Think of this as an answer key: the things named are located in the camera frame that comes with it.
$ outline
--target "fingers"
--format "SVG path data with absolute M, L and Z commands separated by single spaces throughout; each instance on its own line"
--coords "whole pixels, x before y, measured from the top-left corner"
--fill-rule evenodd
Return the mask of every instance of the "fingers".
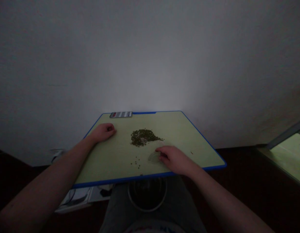
M 168 154 L 169 150 L 170 150 L 171 146 L 163 146 L 163 147 L 159 147 L 159 148 L 156 148 L 155 151 L 156 152 L 162 152 L 164 154 Z
M 114 135 L 117 131 L 115 129 L 111 130 L 111 131 L 108 131 L 106 132 L 106 135 L 109 137 L 111 137 L 112 135 Z
M 108 129 L 108 131 L 114 130 L 114 125 L 111 123 L 105 123 L 105 128 Z
M 164 156 L 160 156 L 159 160 L 161 160 L 166 165 L 166 167 L 169 168 L 170 160 L 168 158 L 166 158 Z

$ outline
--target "white wall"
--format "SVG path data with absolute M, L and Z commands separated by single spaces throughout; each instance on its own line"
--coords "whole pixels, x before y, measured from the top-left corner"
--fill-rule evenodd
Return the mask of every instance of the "white wall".
M 0 149 L 48 164 L 125 110 L 268 143 L 300 120 L 300 2 L 277 2 L 0 1 Z

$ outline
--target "gray pants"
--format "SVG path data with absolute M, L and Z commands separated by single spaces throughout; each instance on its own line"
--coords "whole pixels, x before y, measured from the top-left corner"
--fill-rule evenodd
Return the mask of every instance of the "gray pants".
M 180 176 L 167 177 L 167 194 L 163 204 L 155 211 L 144 213 L 136 209 L 128 197 L 128 183 L 113 188 L 104 222 L 99 233 L 124 232 L 141 219 L 172 222 L 185 232 L 206 232 L 193 199 Z

